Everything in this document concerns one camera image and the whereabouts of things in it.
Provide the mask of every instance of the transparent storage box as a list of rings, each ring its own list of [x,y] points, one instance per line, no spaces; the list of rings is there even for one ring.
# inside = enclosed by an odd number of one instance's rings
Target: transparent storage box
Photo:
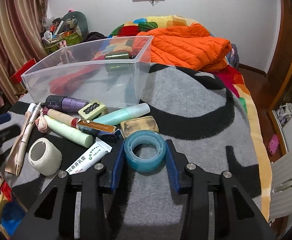
[[[23,75],[34,102],[49,95],[92,101],[123,108],[139,103],[150,69],[152,36],[104,39],[64,47]],[[126,54],[131,59],[105,59]]]

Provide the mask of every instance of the white tube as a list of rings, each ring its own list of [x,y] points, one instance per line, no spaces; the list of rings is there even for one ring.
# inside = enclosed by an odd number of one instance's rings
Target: white tube
[[[110,152],[111,149],[111,146],[96,137],[96,142],[69,166],[66,171],[69,174],[84,172],[97,163],[106,153]]]
[[[27,108],[27,112],[31,112],[32,113],[35,106],[36,106],[35,103],[30,103],[29,106],[28,106],[28,108]]]
[[[45,176],[53,175],[62,163],[62,153],[46,138],[39,138],[28,152],[31,166]]]

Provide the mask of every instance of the curtain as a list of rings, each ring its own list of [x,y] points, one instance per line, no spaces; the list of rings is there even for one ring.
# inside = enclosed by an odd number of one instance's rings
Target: curtain
[[[47,56],[41,42],[47,0],[0,0],[0,90],[15,103],[11,77],[28,60]]]

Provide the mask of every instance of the pink item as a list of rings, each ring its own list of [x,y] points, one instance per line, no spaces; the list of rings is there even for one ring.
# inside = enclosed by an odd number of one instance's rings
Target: pink item
[[[273,156],[275,154],[275,152],[277,151],[278,145],[279,145],[279,140],[278,140],[277,134],[274,134],[268,143],[268,151],[270,155]]]
[[[49,109],[46,106],[44,106],[44,108],[43,108],[43,115],[47,115],[48,110]]]
[[[35,120],[35,124],[38,128],[38,131],[41,133],[47,133],[48,132],[48,124],[46,119],[44,118],[44,109],[40,109],[40,116]]]

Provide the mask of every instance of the light green tube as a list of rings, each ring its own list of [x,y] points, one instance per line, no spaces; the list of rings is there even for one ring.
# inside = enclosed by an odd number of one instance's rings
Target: light green tube
[[[94,138],[90,134],[86,134],[84,132],[81,132],[80,130],[72,128],[64,123],[61,123],[49,117],[48,115],[44,115],[44,118],[46,119],[48,127],[50,129],[64,136],[68,140],[71,140],[74,143],[77,143],[86,148],[89,148],[93,145]]]

